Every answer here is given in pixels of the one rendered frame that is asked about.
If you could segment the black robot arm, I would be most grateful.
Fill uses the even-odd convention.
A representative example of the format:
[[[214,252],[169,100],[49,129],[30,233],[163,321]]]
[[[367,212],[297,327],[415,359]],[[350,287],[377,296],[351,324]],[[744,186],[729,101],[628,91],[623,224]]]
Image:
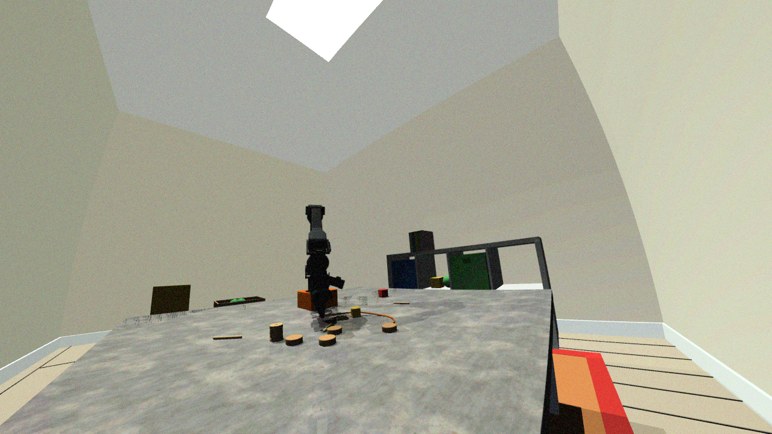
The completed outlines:
[[[305,278],[308,278],[308,291],[311,293],[311,274],[312,272],[323,272],[329,267],[329,259],[325,254],[330,254],[331,245],[328,239],[326,239],[326,233],[322,230],[321,220],[325,212],[325,207],[321,205],[308,205],[306,206],[307,220],[311,223],[311,232],[308,233],[308,239],[306,240],[306,255],[311,255],[305,265]],[[309,250],[309,252],[308,252]],[[326,285],[335,286],[336,288],[343,289],[345,280],[342,280],[338,275],[332,277],[330,273],[326,277]]]

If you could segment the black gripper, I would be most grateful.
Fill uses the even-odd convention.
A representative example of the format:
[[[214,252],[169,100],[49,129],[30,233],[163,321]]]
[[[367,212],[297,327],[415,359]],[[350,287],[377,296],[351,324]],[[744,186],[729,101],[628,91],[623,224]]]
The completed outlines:
[[[323,272],[312,272],[311,274],[311,300],[314,303],[320,318],[324,318],[326,302],[332,298],[332,292],[326,285],[326,270]]]

